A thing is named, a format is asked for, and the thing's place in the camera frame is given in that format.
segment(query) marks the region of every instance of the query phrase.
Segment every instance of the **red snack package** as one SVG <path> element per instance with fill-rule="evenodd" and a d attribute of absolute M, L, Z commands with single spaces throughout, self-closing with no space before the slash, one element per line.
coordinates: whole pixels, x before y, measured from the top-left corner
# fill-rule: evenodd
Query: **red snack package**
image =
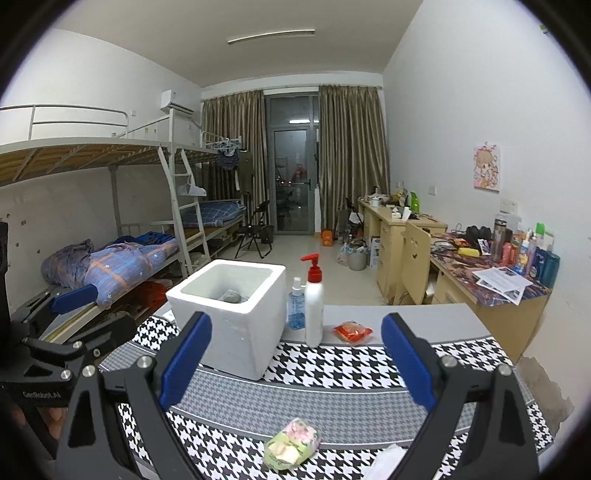
<path fill-rule="evenodd" d="M 374 331 L 357 322 L 344 322 L 333 329 L 335 335 L 347 343 L 359 343 Z"/>

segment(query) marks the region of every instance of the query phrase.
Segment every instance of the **poster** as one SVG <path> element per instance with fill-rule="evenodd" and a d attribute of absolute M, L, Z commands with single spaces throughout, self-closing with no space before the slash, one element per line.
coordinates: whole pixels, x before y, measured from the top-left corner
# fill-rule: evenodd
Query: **poster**
<path fill-rule="evenodd" d="M 474 188 L 493 190 L 500 189 L 501 152 L 498 145 L 484 144 L 474 149 Z"/>

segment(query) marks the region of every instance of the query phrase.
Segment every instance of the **white lotion bottle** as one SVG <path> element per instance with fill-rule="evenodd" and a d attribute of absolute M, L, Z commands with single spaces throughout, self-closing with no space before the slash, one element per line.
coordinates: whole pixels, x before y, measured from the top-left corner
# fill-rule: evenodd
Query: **white lotion bottle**
<path fill-rule="evenodd" d="M 304 290 L 304 312 L 306 323 L 306 345 L 316 348 L 322 341 L 324 325 L 324 286 L 322 270 L 318 266 L 319 254 L 302 257 L 302 261 L 312 261 L 308 270 L 308 283 Z"/>

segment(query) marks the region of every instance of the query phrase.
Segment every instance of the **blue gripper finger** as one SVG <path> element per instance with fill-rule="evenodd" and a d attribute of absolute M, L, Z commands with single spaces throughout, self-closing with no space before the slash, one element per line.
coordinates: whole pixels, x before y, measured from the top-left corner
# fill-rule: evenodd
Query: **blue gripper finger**
<path fill-rule="evenodd" d="M 87 285 L 78 290 L 63 293 L 55 297 L 51 304 L 51 311 L 63 315 L 94 302 L 98 294 L 99 291 L 94 285 Z"/>
<path fill-rule="evenodd" d="M 433 374 L 436 371 L 432 370 L 436 366 L 437 355 L 431 346 L 424 339 L 417 338 L 397 313 L 384 317 L 382 340 L 386 353 L 394 360 L 415 403 L 431 411 L 437 404 L 433 393 Z"/>
<path fill-rule="evenodd" d="M 176 338 L 162 344 L 156 355 L 152 385 L 164 411 L 183 398 L 211 339 L 211 318 L 196 312 Z"/>

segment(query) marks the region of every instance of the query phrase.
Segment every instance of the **orange container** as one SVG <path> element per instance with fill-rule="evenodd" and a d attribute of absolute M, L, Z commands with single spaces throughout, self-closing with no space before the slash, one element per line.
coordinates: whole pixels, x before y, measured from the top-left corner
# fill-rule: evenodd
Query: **orange container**
<path fill-rule="evenodd" d="M 332 231 L 324 230 L 322 232 L 321 239 L 322 239 L 322 246 L 323 247 L 332 247 L 333 246 Z"/>

